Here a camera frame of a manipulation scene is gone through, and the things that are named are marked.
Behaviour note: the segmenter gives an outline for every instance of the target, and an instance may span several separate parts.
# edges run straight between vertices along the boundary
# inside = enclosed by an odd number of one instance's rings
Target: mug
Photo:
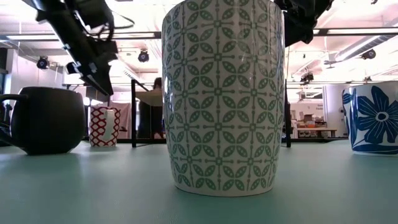
[[[164,120],[179,189],[238,197],[273,187],[284,120],[283,26],[269,0],[188,0],[167,13]]]
[[[342,92],[345,122],[356,154],[398,154],[398,82],[352,86]]]
[[[107,106],[92,106],[89,137],[91,146],[115,146],[119,135],[119,124],[119,109]]]
[[[0,101],[16,100],[10,133],[0,130],[0,140],[28,155],[66,153],[85,133],[85,108],[79,93],[59,88],[30,86],[19,94],[0,95]]]

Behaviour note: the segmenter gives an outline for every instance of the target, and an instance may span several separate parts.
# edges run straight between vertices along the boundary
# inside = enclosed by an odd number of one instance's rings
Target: green geometric pattern
[[[162,27],[164,116],[180,189],[272,188],[284,111],[280,9],[267,0],[184,1]]]

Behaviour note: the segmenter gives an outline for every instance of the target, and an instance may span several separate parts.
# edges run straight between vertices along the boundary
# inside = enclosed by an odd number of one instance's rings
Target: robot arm
[[[81,79],[102,92],[112,95],[108,62],[117,59],[118,48],[112,40],[114,21],[105,0],[25,0],[31,1],[38,14],[37,21],[47,21],[58,35],[64,49],[72,56],[73,69]],[[333,0],[274,0],[284,11],[285,46],[313,39],[313,28]],[[103,26],[108,38],[89,34],[85,26]]]

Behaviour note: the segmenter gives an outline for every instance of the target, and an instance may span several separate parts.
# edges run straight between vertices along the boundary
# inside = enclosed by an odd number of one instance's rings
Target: light teal tabletop
[[[282,148],[274,188],[218,198],[174,187],[165,145],[25,156],[0,148],[0,223],[398,223],[398,158],[348,141]]]

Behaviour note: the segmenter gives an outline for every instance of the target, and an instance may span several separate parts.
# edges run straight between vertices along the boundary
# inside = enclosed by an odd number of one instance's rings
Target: blue floral mug
[[[398,82],[353,86],[345,89],[342,96],[353,151],[398,155]]]

